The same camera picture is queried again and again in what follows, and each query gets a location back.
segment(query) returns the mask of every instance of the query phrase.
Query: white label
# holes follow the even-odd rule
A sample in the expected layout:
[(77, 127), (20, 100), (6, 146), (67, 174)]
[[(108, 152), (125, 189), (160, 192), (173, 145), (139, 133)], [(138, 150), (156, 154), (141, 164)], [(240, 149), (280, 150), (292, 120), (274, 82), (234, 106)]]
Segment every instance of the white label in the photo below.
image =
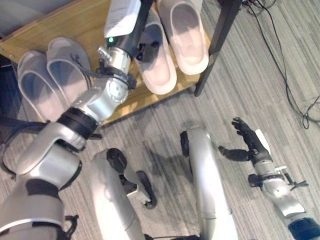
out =
[(130, 34), (136, 25), (140, 0), (112, 0), (104, 26), (104, 37)]
[(270, 146), (269, 146), (269, 144), (268, 144), (268, 142), (267, 142), (267, 139), (266, 139), (265, 135), (263, 134), (263, 132), (262, 132), (260, 129), (257, 129), (257, 130), (255, 131), (255, 134), (257, 135), (258, 139), (259, 139), (260, 142), (262, 143), (263, 147), (264, 147), (265, 149), (267, 149), (268, 152), (269, 152), (269, 154), (271, 155)]

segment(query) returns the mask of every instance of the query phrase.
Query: slipper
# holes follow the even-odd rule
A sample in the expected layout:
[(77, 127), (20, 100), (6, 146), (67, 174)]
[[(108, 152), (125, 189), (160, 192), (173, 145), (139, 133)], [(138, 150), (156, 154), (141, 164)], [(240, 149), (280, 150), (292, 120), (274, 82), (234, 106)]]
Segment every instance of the slipper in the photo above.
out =
[(91, 87), (90, 78), (81, 71), (90, 69), (88, 56), (79, 43), (57, 37), (50, 41), (46, 58), (46, 68), (70, 106)]
[(137, 59), (135, 62), (146, 87), (154, 94), (164, 95), (176, 86), (177, 72), (161, 20), (157, 12), (151, 8), (140, 43), (150, 45), (153, 42), (159, 44), (157, 57), (151, 62), (141, 62)]
[(42, 121), (56, 121), (68, 108), (61, 91), (46, 69), (44, 53), (30, 50), (18, 63), (18, 87)]
[(181, 71), (187, 75), (203, 72), (209, 63), (209, 53), (204, 27), (194, 2), (158, 0), (157, 8)]

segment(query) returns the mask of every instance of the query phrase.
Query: wooden shoe rack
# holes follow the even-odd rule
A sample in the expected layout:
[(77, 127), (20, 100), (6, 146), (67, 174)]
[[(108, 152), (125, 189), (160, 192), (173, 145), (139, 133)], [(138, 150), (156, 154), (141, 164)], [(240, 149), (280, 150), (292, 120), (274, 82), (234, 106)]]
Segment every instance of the wooden shoe rack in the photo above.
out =
[[(0, 54), (18, 63), (25, 52), (32, 49), (45, 52), (50, 40), (65, 36), (79, 42), (84, 47), (90, 60), (91, 68), (95, 70), (99, 63), (97, 47), (105, 45), (103, 33), (110, 2), (110, 0), (72, 1), (0, 40)], [(133, 62), (129, 72), (136, 77), (137, 88), (131, 91), (125, 103), (116, 109), (114, 114), (105, 121), (105, 124), (154, 104), (198, 83), (200, 75), (185, 75), (182, 73), (177, 67), (172, 49), (171, 55), (177, 72), (177, 84), (173, 91), (166, 95), (155, 95), (151, 93), (144, 85), (138, 68)]]

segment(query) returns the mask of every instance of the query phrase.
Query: gray carpet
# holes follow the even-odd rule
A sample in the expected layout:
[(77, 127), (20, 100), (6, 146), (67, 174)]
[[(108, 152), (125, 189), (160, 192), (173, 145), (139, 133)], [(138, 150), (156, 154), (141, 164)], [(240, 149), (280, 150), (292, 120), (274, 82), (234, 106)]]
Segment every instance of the gray carpet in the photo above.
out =
[[(292, 93), (304, 112), (320, 94), (320, 2), (278, 0), (270, 11), (282, 43)], [(217, 1), (204, 0), (202, 19), (209, 35), (219, 12)], [(281, 60), (267, 14), (264, 12), (259, 19), (276, 58)], [(18, 116), (36, 119), (25, 101)], [(320, 128), (315, 124), (310, 124), (309, 130), (302, 127), (301, 118), (288, 104), (283, 79), (256, 20), (242, 9), (200, 97), (186, 91), (103, 127), (100, 130), (103, 140), (89, 141), (79, 154), (83, 170), (73, 185), (60, 194), (65, 213), (80, 215), (73, 239), (101, 239), (91, 200), (89, 169), (92, 157), (106, 148), (123, 150), (134, 170), (144, 170), (149, 175), (158, 206), (147, 210), (132, 201), (146, 234), (153, 237), (198, 234), (195, 193), (188, 161), (181, 153), (179, 134), (194, 125), (206, 126), (216, 145), (245, 148), (231, 125), (235, 116), (265, 133), (277, 165), (286, 164), (297, 182), (307, 180), (310, 186), (293, 194), (320, 223)], [(319, 104), (310, 116), (320, 118)], [(21, 154), (31, 138), (29, 135), (17, 138), (6, 158), (14, 159)], [(239, 239), (293, 239), (261, 191), (249, 187), (247, 176), (254, 171), (251, 163), (231, 162), (220, 154), (217, 156)], [(0, 177), (2, 202), (14, 183), (3, 172)]]

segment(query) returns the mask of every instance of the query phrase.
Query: black table leg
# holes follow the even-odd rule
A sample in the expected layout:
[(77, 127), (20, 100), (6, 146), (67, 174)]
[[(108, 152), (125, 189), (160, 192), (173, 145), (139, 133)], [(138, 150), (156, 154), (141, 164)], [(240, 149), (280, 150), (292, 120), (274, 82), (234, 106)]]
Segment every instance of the black table leg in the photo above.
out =
[(230, 28), (240, 10), (243, 0), (222, 0), (221, 13), (216, 24), (211, 44), (209, 47), (209, 64), (204, 72), (201, 73), (199, 81), (195, 85), (194, 95), (200, 96), (208, 77), (214, 67), (219, 52), (227, 38)]

